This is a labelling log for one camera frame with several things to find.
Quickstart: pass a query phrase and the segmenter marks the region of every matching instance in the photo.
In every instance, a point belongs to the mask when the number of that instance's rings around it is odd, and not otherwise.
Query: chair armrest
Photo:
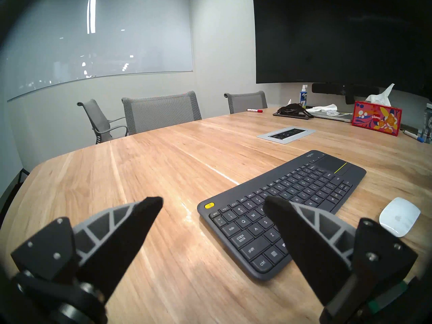
[[[115,122],[116,120],[119,120],[119,119],[122,119],[122,118],[125,118],[125,116],[120,117],[120,118],[117,118],[117,119],[109,120],[108,122],[109,122],[109,123],[111,123],[111,122]]]
[[[107,133],[107,132],[109,132],[109,131],[111,131],[111,130],[118,129],[119,127],[125,127],[125,128],[126,128],[126,132],[128,131],[126,125],[117,125],[116,127],[112,127],[112,128],[109,128],[108,130],[100,131],[100,132],[98,131],[98,129],[95,129],[95,131],[96,131],[97,133]]]

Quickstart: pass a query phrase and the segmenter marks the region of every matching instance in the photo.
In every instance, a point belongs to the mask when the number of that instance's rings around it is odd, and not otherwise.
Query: tissue box
[[[397,136],[401,117],[402,109],[397,107],[356,101],[352,125]]]

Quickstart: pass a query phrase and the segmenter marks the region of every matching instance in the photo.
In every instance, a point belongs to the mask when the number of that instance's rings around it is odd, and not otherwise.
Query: bottle
[[[431,131],[432,131],[432,104],[427,103],[425,109],[425,121],[423,128],[423,138],[425,143],[431,143]]]
[[[306,109],[306,100],[308,98],[308,92],[306,91],[308,85],[303,85],[302,91],[300,92],[300,104],[304,109]]]

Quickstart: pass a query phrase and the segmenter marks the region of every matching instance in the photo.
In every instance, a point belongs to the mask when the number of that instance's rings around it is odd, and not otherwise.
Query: wooden table
[[[421,215],[402,240],[418,254],[421,274],[432,248],[432,146],[315,118],[244,112],[116,139],[38,165],[16,195],[0,231],[0,258],[54,218],[75,225],[108,207],[162,196],[164,207],[107,303],[110,323],[318,323],[319,303],[291,262],[274,279],[249,279],[197,212],[201,201],[309,150],[366,169],[337,216],[357,226],[376,221],[395,197]],[[316,129],[287,145],[257,135],[297,125]]]

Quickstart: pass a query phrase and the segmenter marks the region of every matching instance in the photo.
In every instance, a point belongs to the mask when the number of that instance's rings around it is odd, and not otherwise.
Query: yellow line
[[[346,164],[347,164],[347,163],[344,163],[340,168],[344,167]],[[340,168],[339,168],[337,171],[340,171]],[[336,172],[337,172],[337,171],[336,171]],[[336,173],[336,172],[335,172],[335,173]]]

